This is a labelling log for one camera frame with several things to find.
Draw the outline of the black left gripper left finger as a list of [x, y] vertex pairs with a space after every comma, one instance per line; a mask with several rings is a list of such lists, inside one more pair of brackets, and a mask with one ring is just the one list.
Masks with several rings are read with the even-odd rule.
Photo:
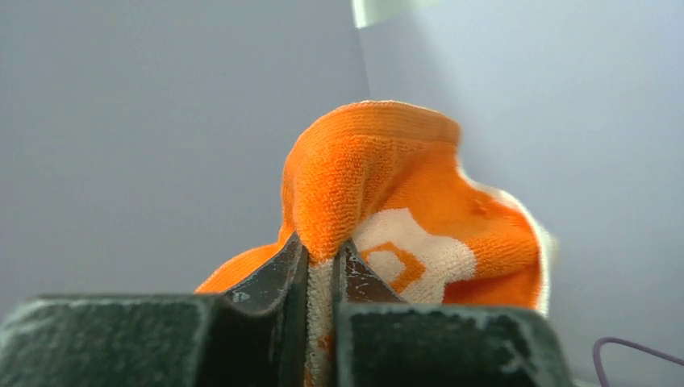
[[1, 328], [4, 386], [301, 386], [308, 253], [278, 254], [218, 294], [61, 294]]

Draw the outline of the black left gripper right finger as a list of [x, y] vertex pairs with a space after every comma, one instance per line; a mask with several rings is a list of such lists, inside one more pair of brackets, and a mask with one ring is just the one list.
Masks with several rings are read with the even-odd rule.
[[352, 242], [333, 261], [332, 292], [339, 386], [573, 384], [553, 329], [535, 311], [411, 304]]

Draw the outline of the orange and cream towel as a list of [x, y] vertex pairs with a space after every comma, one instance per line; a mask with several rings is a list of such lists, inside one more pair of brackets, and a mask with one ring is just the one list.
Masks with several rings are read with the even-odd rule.
[[518, 198], [466, 174], [460, 133], [439, 112], [395, 101], [317, 119], [286, 158], [276, 242], [231, 258], [198, 291], [230, 289], [298, 235], [310, 254], [308, 386], [332, 384], [332, 264], [346, 241], [408, 302], [547, 315], [557, 241]]

